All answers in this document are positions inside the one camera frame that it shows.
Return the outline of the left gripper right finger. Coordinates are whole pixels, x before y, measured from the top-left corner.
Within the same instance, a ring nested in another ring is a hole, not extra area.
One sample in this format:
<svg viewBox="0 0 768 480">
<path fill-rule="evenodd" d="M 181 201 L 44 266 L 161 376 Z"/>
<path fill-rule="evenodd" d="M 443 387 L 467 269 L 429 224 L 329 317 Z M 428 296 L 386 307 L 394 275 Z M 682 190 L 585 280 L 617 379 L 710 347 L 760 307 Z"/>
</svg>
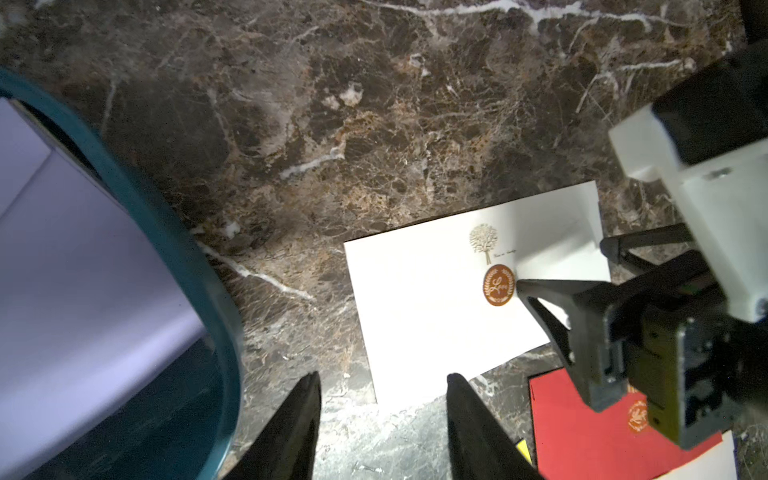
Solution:
<svg viewBox="0 0 768 480">
<path fill-rule="evenodd" d="M 540 479 L 460 374 L 447 376 L 446 413 L 454 479 Z"/>
</svg>

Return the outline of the teal plastic storage box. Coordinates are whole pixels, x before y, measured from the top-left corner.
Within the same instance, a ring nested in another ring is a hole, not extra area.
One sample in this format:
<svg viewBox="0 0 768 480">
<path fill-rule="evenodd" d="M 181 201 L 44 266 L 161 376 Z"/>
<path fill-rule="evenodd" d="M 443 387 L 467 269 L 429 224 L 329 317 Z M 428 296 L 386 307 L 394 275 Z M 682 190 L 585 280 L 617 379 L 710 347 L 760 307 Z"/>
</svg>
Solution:
<svg viewBox="0 0 768 480">
<path fill-rule="evenodd" d="M 125 209 L 204 327 L 200 339 L 127 403 L 20 479 L 215 478 L 241 403 L 242 330 L 232 299 L 159 191 L 77 114 L 10 71 L 1 74 L 3 100 L 19 104 Z"/>
</svg>

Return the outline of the yellow sealed envelope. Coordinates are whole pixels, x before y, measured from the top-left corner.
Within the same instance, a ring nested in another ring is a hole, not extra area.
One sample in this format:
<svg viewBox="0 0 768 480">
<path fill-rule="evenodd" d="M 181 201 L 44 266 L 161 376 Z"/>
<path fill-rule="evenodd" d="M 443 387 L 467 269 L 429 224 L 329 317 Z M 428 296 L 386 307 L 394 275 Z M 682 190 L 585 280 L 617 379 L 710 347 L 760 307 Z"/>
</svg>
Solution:
<svg viewBox="0 0 768 480">
<path fill-rule="evenodd" d="M 530 465 L 533 464 L 530 451 L 528 448 L 528 444 L 525 439 L 520 440 L 516 443 L 516 449 Z"/>
</svg>

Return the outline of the lavender envelope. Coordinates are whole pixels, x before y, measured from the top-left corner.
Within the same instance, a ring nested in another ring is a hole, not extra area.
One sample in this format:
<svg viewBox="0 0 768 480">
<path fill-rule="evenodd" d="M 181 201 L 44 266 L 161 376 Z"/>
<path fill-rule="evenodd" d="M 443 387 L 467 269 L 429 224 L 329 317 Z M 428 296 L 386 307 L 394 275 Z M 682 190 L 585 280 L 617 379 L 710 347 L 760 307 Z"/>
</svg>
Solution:
<svg viewBox="0 0 768 480">
<path fill-rule="evenodd" d="M 1 103 L 1 475 L 127 403 L 204 327 L 150 241 L 64 147 Z"/>
</svg>

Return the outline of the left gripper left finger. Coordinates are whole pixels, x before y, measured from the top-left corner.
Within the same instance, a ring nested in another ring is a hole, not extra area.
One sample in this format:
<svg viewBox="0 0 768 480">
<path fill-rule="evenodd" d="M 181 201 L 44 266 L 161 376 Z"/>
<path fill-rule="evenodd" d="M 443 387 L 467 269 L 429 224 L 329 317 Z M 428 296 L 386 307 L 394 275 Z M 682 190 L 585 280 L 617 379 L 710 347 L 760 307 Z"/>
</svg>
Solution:
<svg viewBox="0 0 768 480">
<path fill-rule="evenodd" d="M 313 477 L 322 394 L 318 372 L 303 376 L 225 480 Z"/>
</svg>

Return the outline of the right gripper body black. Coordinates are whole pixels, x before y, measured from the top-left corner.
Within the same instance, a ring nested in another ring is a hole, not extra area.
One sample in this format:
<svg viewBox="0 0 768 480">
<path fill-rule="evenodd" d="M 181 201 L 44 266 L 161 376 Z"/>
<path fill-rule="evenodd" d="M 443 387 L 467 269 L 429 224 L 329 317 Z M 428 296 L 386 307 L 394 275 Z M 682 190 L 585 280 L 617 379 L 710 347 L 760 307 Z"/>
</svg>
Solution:
<svg viewBox="0 0 768 480">
<path fill-rule="evenodd" d="M 607 367 L 593 386 L 593 409 L 643 393 L 648 423 L 690 450 L 733 425 L 745 410 L 767 411 L 767 323 L 731 316 L 702 254 L 692 250 L 653 265 L 603 251 L 633 278 L 605 288 L 601 307 Z"/>
</svg>

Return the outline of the red sealed envelope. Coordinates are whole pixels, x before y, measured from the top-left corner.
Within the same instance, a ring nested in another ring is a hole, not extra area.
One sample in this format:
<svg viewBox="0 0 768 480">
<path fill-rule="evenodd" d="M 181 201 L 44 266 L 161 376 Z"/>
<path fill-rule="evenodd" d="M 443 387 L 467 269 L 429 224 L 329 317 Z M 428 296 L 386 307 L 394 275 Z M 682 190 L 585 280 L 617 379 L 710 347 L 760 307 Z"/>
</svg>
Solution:
<svg viewBox="0 0 768 480">
<path fill-rule="evenodd" d="M 732 448 L 728 433 L 684 450 L 654 429 L 646 396 L 634 388 L 602 412 L 582 401 L 563 368 L 531 378 L 529 388 L 537 466 L 547 479 L 658 479 L 698 459 L 735 472 L 719 458 Z"/>
</svg>

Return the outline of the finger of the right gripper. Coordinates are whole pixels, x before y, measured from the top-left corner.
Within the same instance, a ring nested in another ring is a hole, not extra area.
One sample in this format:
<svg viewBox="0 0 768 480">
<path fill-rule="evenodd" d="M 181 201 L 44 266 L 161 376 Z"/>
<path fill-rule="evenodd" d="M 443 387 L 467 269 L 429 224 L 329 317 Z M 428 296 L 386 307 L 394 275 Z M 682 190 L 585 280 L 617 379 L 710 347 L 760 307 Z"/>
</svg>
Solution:
<svg viewBox="0 0 768 480">
<path fill-rule="evenodd" d="M 612 263 L 630 273 L 645 273 L 656 267 L 655 264 L 632 253 L 633 249 L 688 243 L 693 235 L 684 223 L 659 227 L 651 230 L 626 233 L 601 240 L 600 250 Z"/>
<path fill-rule="evenodd" d="M 517 293 L 563 364 L 579 375 L 612 371 L 605 281 L 521 280 Z"/>
</svg>

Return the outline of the white envelope brown seal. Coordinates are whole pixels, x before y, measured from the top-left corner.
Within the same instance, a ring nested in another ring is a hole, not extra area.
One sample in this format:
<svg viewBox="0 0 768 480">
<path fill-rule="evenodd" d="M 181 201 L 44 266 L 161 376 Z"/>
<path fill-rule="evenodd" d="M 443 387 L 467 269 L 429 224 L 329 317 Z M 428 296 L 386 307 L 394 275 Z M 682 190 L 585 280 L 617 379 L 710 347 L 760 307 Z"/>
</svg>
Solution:
<svg viewBox="0 0 768 480">
<path fill-rule="evenodd" d="M 378 405 L 400 410 L 548 341 L 522 280 L 610 277 L 586 182 L 344 245 Z"/>
</svg>

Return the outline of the pale pink sealed envelope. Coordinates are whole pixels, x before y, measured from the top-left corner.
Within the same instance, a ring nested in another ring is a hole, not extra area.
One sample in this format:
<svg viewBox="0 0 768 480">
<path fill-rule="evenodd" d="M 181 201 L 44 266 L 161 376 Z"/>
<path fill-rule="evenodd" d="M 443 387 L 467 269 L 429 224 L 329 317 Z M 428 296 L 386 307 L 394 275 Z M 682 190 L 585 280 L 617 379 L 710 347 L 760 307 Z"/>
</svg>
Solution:
<svg viewBox="0 0 768 480">
<path fill-rule="evenodd" d="M 737 480 L 735 444 L 731 431 L 722 434 L 722 441 L 695 460 L 680 466 L 657 480 Z"/>
</svg>

